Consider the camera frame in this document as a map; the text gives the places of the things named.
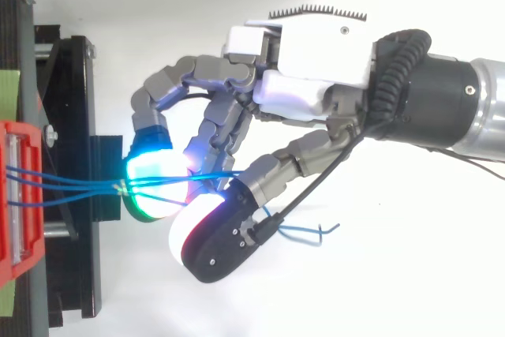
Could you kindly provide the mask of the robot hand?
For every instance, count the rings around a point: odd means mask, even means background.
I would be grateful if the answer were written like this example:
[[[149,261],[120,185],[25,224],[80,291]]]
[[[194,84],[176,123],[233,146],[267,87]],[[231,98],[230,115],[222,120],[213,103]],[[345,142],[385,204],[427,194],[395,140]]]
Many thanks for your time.
[[[356,141],[374,42],[363,13],[301,6],[233,27],[220,56],[185,56],[133,93],[125,206],[173,217],[174,258],[202,283],[224,279],[280,228],[254,213],[296,178],[324,174]],[[234,174],[253,119],[309,127]]]

